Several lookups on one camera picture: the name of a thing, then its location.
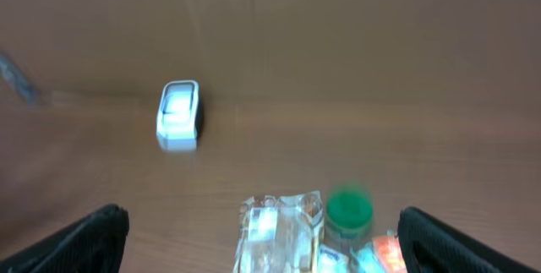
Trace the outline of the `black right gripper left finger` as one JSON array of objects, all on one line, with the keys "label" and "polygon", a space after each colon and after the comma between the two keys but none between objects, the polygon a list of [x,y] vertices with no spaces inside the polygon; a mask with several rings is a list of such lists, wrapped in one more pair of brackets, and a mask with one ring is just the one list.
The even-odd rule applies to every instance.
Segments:
[{"label": "black right gripper left finger", "polygon": [[129,232],[128,212],[104,205],[1,261],[2,273],[118,273]]}]

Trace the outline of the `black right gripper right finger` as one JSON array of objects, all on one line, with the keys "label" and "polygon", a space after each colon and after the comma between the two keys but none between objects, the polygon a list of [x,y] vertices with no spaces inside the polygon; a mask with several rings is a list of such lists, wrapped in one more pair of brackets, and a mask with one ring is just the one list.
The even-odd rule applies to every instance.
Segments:
[{"label": "black right gripper right finger", "polygon": [[408,273],[537,273],[417,207],[401,211],[397,232]]}]

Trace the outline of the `orange small box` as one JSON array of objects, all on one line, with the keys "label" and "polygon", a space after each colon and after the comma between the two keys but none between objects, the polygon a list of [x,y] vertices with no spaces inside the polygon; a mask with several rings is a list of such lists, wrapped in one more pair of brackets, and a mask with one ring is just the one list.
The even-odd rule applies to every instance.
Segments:
[{"label": "orange small box", "polygon": [[386,273],[407,273],[398,236],[391,232],[372,238],[373,251]]}]

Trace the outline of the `green lid spice jar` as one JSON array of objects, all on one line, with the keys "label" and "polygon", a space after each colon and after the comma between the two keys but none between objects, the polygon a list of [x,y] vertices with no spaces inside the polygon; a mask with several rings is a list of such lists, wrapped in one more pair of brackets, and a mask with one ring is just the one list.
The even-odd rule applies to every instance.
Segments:
[{"label": "green lid spice jar", "polygon": [[373,200],[365,187],[336,186],[325,202],[325,241],[342,252],[357,249],[369,234],[373,217]]}]

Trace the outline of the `teal box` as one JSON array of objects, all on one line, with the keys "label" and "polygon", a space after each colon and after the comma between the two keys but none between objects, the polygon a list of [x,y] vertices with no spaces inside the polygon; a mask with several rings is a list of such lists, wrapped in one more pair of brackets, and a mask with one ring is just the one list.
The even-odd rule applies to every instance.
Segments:
[{"label": "teal box", "polygon": [[349,258],[332,248],[322,244],[319,247],[318,273],[347,273]]}]

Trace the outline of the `brown white snack pouch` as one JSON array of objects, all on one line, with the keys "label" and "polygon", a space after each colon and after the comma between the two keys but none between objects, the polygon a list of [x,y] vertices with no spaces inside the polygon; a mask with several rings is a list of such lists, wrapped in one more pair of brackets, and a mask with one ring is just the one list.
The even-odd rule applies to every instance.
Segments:
[{"label": "brown white snack pouch", "polygon": [[324,235],[320,192],[246,199],[239,210],[233,273],[317,271]]}]

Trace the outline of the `teal white packet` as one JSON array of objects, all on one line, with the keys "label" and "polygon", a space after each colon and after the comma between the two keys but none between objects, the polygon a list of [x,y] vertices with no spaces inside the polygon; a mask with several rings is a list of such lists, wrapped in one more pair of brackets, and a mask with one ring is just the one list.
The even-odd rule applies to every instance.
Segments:
[{"label": "teal white packet", "polygon": [[359,250],[351,249],[351,256],[351,267],[354,273],[385,273],[372,243],[366,243]]}]

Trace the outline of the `white barcode scanner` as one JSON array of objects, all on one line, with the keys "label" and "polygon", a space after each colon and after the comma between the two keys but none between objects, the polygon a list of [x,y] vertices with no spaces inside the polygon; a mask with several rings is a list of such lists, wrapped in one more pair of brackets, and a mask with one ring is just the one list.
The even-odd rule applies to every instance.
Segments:
[{"label": "white barcode scanner", "polygon": [[156,138],[163,151],[194,151],[204,120],[197,81],[175,80],[164,86],[156,115]]}]

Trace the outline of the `white green strip behind cardboard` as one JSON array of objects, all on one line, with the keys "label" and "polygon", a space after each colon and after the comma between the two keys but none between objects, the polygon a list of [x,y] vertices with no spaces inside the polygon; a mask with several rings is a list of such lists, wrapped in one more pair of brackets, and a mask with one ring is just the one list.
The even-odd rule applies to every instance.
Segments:
[{"label": "white green strip behind cardboard", "polygon": [[28,106],[39,104],[39,90],[3,54],[1,55],[1,76],[9,87],[25,101]]}]

